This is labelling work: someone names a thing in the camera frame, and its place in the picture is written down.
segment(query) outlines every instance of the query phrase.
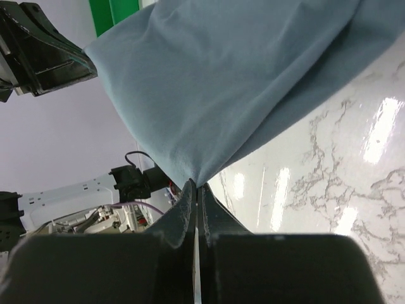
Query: white machinery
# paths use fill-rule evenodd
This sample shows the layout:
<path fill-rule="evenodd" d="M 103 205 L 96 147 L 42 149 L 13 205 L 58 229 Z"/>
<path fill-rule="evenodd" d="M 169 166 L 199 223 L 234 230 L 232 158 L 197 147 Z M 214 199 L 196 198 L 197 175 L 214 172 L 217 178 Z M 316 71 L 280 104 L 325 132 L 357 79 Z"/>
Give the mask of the white machinery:
<path fill-rule="evenodd" d="M 87 182 L 23 195 L 0 192 L 0 252 L 27 234 L 143 231 L 152 224 L 150 210 L 163 213 L 142 200 L 166 188 L 174 203 L 178 189 L 159 167 L 142 173 L 125 159 L 131 165 Z"/>

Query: fabric fold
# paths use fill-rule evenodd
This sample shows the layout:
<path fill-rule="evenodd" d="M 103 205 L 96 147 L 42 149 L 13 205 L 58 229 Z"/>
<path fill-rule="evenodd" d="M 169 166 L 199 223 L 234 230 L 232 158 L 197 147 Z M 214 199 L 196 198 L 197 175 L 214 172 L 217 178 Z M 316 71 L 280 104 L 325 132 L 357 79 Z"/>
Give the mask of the fabric fold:
<path fill-rule="evenodd" d="M 200 186 L 360 72 L 404 16 L 400 0 L 162 0 L 85 52 L 135 140 Z"/>

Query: marble surface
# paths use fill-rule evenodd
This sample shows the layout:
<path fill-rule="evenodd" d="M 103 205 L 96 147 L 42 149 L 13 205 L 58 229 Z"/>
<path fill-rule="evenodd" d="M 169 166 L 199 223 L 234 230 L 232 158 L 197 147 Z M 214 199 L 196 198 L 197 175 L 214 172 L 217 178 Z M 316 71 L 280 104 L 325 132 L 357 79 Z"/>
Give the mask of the marble surface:
<path fill-rule="evenodd" d="M 352 237 L 387 303 L 405 303 L 405 34 L 306 118 L 209 183 L 253 232 Z"/>

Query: purple cable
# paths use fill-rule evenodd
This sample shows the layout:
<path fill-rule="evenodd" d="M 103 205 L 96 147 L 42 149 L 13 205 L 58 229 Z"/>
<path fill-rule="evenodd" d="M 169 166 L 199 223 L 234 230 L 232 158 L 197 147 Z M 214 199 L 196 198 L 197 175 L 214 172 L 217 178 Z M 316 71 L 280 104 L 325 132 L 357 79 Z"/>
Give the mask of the purple cable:
<path fill-rule="evenodd" d="M 128 203 L 117 203 L 117 204 L 112 204 L 112 207 L 124 207 L 124 206 L 133 206 L 133 205 L 140 205 L 140 206 L 145 206 L 148 207 L 156 212 L 158 212 L 160 215 L 163 215 L 164 213 L 157 209 L 155 206 L 152 206 L 151 204 L 144 203 L 143 201 L 130 201 Z"/>

